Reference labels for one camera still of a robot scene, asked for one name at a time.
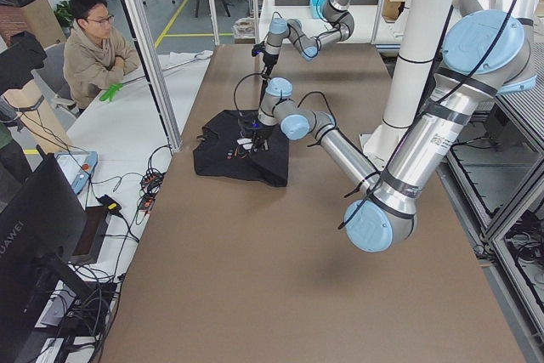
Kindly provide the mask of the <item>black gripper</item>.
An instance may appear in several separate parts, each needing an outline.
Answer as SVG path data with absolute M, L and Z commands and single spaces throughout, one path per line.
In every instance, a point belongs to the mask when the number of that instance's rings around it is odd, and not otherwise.
M 278 54 L 263 52 L 264 69 L 261 72 L 261 77 L 263 79 L 270 79 L 271 67 L 274 67 L 277 64 L 278 59 Z
M 252 124 L 252 148 L 251 152 L 257 152 L 260 148 L 262 150 L 269 150 L 269 141 L 268 139 L 274 132 L 275 125 L 269 126 L 262 124 L 261 122 L 255 122 Z

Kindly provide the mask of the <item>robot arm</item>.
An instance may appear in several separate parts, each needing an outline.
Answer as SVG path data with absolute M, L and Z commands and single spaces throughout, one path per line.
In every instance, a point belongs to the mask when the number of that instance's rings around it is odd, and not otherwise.
M 315 10 L 328 24 L 327 30 L 309 37 L 303 31 L 302 23 L 297 19 L 285 19 L 277 16 L 271 19 L 265 39 L 254 47 L 254 56 L 263 56 L 262 76 L 270 78 L 277 63 L 281 46 L 285 40 L 301 54 L 304 60 L 315 59 L 321 49 L 330 43 L 348 40 L 354 33 L 354 17 L 349 12 L 351 0 L 319 0 Z
M 478 11 L 456 22 L 443 42 L 435 88 L 382 171 L 340 132 L 332 115 L 298 107 L 285 78 L 269 82 L 258 121 L 280 126 L 290 140 L 314 136 L 365 192 L 344 214 L 348 238 L 363 251 L 381 252 L 415 231 L 417 198 L 477 106 L 502 90 L 535 86 L 532 45 L 529 20 L 500 10 Z

